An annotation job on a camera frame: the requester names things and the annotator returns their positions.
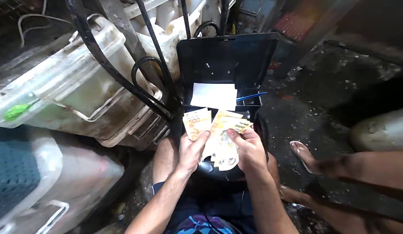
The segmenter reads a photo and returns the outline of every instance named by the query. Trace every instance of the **white rope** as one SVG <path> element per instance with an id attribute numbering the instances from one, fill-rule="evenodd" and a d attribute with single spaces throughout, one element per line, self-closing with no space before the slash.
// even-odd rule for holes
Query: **white rope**
<path id="1" fill-rule="evenodd" d="M 70 21 L 67 21 L 67 20 L 64 20 L 64 19 L 60 19 L 60 18 L 56 18 L 56 17 L 52 17 L 52 16 L 48 16 L 48 15 L 42 15 L 42 14 L 26 14 L 26 15 L 21 15 L 21 17 L 20 17 L 19 20 L 18 20 L 18 30 L 19 30 L 19 33 L 20 33 L 20 36 L 21 36 L 21 48 L 24 47 L 24 45 L 25 45 L 24 33 L 22 32 L 21 23 L 22 23 L 22 20 L 23 20 L 23 19 L 25 19 L 25 18 L 27 18 L 27 17 L 31 17 L 31 16 L 45 17 L 45 18 L 48 18 L 48 19 L 63 21 L 63 22 L 66 22 L 66 23 L 71 24 Z"/>
<path id="2" fill-rule="evenodd" d="M 22 32 L 22 26 L 21 26 L 22 20 L 25 19 L 25 18 L 27 18 L 27 17 L 30 17 L 30 16 L 39 16 L 39 17 L 45 17 L 45 18 L 48 18 L 48 19 L 59 20 L 59 21 L 63 21 L 63 22 L 67 22 L 67 23 L 70 23 L 70 24 L 71 24 L 71 22 L 69 22 L 69 21 L 67 21 L 67 20 L 63 20 L 63 19 L 60 19 L 60 18 L 56 18 L 56 17 L 52 17 L 52 16 L 45 15 L 45 12 L 46 12 L 46 11 L 47 11 L 47 0 L 44 0 L 43 3 L 42 3 L 42 11 L 41 11 L 41 14 L 26 14 L 26 15 L 21 15 L 21 17 L 18 19 L 18 30 L 19 30 L 20 37 L 21 37 L 21 48 L 24 47 L 24 45 L 25 45 L 25 35 L 27 34 L 27 32 L 29 32 L 29 31 L 31 31 L 31 30 L 34 30 L 34 29 L 41 29 L 41 28 L 49 28 L 49 27 L 51 27 L 51 24 L 48 24 L 48 25 L 45 25 L 45 26 L 39 26 L 39 27 L 29 28 L 29 29 L 25 30 L 25 32 Z"/>

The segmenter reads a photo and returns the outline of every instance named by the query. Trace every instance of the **banknote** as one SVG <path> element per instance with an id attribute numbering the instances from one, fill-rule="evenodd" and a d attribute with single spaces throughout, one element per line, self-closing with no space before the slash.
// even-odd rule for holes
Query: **banknote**
<path id="1" fill-rule="evenodd" d="M 211 111 L 207 108 L 188 112 L 183 117 L 184 127 L 188 138 L 195 141 L 204 131 L 210 130 L 211 127 Z"/>
<path id="2" fill-rule="evenodd" d="M 202 159 L 211 156 L 214 159 L 214 166 L 220 171 L 230 170 L 239 162 L 237 153 L 238 147 L 227 135 L 226 130 L 234 129 L 242 132 L 252 123 L 248 120 L 241 119 L 243 115 L 225 110 L 219 110 L 214 117 L 210 128 L 210 137 L 206 142 Z"/>

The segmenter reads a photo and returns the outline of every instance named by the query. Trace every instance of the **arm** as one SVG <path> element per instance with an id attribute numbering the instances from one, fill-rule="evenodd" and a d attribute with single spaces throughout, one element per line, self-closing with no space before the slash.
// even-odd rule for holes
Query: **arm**
<path id="1" fill-rule="evenodd" d="M 204 132 L 195 142 L 192 142 L 187 134 L 181 137 L 181 153 L 177 167 L 157 194 L 131 222 L 125 234 L 161 234 L 164 232 L 190 175 L 197 169 L 201 149 L 209 135 L 209 132 Z"/>
<path id="2" fill-rule="evenodd" d="M 251 128 L 246 129 L 242 136 L 233 129 L 227 133 L 238 146 L 238 166 L 246 175 L 258 233 L 298 234 L 268 171 L 265 150 L 257 133 Z"/>

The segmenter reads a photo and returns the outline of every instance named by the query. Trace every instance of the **pen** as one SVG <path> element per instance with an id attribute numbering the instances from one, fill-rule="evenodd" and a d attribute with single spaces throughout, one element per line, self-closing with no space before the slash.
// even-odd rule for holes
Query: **pen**
<path id="1" fill-rule="evenodd" d="M 239 97 L 239 98 L 236 98 L 236 101 L 242 101 L 242 100 L 245 100 L 245 99 L 248 99 L 248 98 L 259 97 L 261 95 L 264 95 L 265 93 L 267 93 L 267 92 L 256 93 L 256 94 L 245 96 L 245 97 Z"/>

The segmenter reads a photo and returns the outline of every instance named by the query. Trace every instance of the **leg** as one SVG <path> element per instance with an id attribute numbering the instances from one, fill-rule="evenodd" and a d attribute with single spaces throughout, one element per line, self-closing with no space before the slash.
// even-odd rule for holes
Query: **leg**
<path id="1" fill-rule="evenodd" d="M 366 220 L 357 214 L 319 203 L 310 195 L 281 186 L 282 199 L 289 203 L 298 203 L 313 210 L 324 221 L 341 234 L 375 234 L 367 227 Z"/>
<path id="2" fill-rule="evenodd" d="M 173 139 L 165 138 L 158 143 L 153 157 L 153 184 L 167 180 L 177 166 L 178 157 L 178 149 Z"/>
<path id="3" fill-rule="evenodd" d="M 316 160 L 301 142 L 292 141 L 290 145 L 310 173 L 403 190 L 403 152 L 360 152 Z"/>
<path id="4" fill-rule="evenodd" d="M 298 203 L 313 210 L 341 234 L 403 234 L 403 223 L 386 219 L 364 216 L 352 211 L 331 207 L 313 199 L 310 195 L 281 186 L 282 199 Z"/>
<path id="5" fill-rule="evenodd" d="M 269 173 L 271 173 L 272 178 L 275 181 L 275 185 L 277 186 L 277 188 L 279 188 L 280 186 L 280 179 L 279 179 L 279 173 L 278 173 L 278 165 L 277 165 L 277 160 L 275 159 L 275 157 L 268 152 L 268 171 Z"/>

